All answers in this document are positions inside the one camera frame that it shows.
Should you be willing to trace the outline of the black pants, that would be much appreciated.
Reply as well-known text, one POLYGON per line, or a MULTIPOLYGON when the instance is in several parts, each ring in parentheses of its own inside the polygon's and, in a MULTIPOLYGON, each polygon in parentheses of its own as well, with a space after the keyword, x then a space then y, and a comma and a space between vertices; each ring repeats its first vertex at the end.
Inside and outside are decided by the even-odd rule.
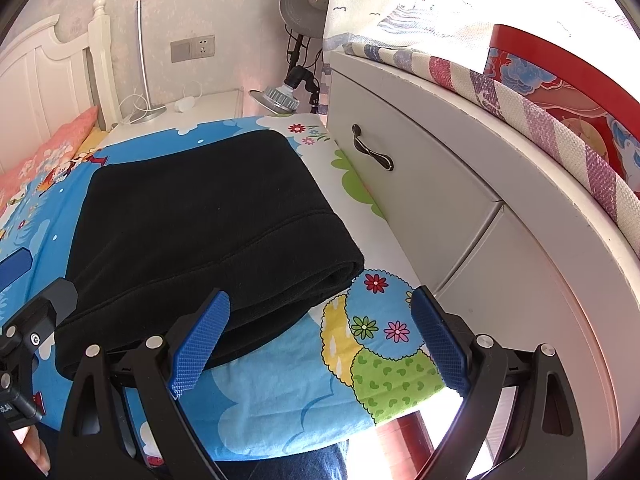
POLYGON ((163 336, 215 290, 230 318, 208 367, 245 356, 342 292, 362 252, 285 136, 257 130, 93 174, 66 278, 75 310, 55 366, 76 373, 90 344, 123 356, 163 336))

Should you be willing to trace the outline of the silver desk lamp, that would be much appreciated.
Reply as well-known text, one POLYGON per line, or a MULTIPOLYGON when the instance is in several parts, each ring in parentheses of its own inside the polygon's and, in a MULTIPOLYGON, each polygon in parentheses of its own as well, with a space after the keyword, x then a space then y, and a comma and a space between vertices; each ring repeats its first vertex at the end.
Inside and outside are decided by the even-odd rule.
POLYGON ((140 122, 148 122, 166 112, 165 104, 154 104, 151 99, 149 86, 148 70, 145 62, 145 48, 143 38, 143 3, 141 0, 136 1, 136 32, 138 59, 140 65, 140 76, 142 82, 142 93, 134 102, 134 111, 130 116, 132 124, 140 124, 140 122))

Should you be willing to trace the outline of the white patterned curtain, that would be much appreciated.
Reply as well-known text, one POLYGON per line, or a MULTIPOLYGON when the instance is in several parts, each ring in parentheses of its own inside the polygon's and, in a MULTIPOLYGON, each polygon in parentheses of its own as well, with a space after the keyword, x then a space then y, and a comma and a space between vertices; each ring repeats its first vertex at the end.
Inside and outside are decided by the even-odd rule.
POLYGON ((547 39, 592 64, 603 61, 607 48, 623 56, 639 51, 639 38, 614 0, 330 0, 323 47, 372 42, 470 66, 497 24, 547 39))

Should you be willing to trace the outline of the pink floral blanket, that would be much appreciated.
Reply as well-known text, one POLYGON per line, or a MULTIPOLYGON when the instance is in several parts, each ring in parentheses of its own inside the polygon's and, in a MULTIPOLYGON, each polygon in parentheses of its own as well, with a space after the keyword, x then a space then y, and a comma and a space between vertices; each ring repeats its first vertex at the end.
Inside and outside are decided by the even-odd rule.
POLYGON ((93 106, 72 122, 62 125, 51 139, 42 144, 30 157, 1 176, 1 212, 21 189, 34 180, 41 171, 48 174, 54 167, 70 160, 79 150, 98 121, 99 107, 93 106))

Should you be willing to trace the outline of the striped woven cloth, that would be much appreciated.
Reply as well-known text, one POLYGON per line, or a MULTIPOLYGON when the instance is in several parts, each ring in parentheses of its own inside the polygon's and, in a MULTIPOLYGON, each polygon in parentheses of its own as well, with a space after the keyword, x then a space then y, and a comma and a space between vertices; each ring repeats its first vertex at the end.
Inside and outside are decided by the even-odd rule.
POLYGON ((392 66, 478 105, 536 144, 564 168, 639 251, 639 199, 593 148, 525 96, 475 70, 412 49, 349 41, 346 54, 392 66))

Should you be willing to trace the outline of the colourful cartoon bed sheet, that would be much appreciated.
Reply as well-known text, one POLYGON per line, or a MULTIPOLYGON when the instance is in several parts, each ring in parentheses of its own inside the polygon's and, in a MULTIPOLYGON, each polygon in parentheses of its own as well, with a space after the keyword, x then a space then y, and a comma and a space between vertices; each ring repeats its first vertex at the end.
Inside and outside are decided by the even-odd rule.
POLYGON ((445 384, 413 323, 418 278, 346 154, 314 115, 204 122, 78 152, 41 171, 1 215, 1 251, 25 247, 32 268, 1 295, 11 316, 63 275, 80 206, 96 170, 197 148, 257 129, 286 137, 364 258, 345 290, 247 356, 201 374, 180 403, 216 460, 300 453, 423 408, 445 384))

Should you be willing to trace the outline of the white dresser cabinet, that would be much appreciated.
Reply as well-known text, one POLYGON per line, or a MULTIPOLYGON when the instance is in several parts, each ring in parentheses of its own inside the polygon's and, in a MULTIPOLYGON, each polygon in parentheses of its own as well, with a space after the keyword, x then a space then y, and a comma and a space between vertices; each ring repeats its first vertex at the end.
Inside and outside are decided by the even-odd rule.
POLYGON ((552 157, 454 92, 330 56, 330 133, 414 273, 507 347, 550 344, 596 478, 639 418, 639 252, 552 157))

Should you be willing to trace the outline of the white wooden headboard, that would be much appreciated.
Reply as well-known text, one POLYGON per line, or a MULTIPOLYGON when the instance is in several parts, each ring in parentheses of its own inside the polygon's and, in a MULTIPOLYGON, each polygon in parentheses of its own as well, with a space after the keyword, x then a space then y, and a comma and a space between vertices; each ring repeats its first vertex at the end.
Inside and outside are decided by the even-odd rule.
POLYGON ((1 171, 7 172, 89 107, 103 125, 122 120, 112 60, 106 0, 94 0, 87 30, 58 39, 60 17, 21 32, 1 51, 1 171))

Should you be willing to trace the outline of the red decorated box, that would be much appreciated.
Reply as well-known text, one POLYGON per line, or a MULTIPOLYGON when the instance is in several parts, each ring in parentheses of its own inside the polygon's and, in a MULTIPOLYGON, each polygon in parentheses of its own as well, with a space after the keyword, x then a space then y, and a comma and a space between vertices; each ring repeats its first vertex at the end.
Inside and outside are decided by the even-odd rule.
POLYGON ((639 102, 597 68, 552 42, 497 24, 484 74, 552 115, 639 191, 639 102))

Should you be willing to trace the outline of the grey wall socket plate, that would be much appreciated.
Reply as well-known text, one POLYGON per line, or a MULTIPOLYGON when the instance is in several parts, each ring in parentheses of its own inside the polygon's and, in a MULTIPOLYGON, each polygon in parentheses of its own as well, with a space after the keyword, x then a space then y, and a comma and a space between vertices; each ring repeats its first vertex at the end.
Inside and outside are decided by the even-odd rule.
POLYGON ((170 44, 170 58, 173 63, 212 58, 214 55, 214 35, 177 40, 170 44))

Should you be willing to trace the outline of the white nightstand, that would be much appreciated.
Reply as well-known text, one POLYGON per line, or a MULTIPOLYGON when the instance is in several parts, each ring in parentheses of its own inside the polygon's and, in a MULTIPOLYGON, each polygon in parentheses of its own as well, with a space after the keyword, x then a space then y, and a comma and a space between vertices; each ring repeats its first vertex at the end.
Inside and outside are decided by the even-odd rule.
POLYGON ((122 124, 115 127, 99 144, 99 148, 106 148, 157 131, 175 129, 183 136, 204 122, 216 122, 217 120, 241 118, 242 116, 243 92, 241 90, 204 94, 196 101, 194 107, 186 112, 177 112, 175 104, 169 103, 167 110, 161 115, 144 122, 122 124))

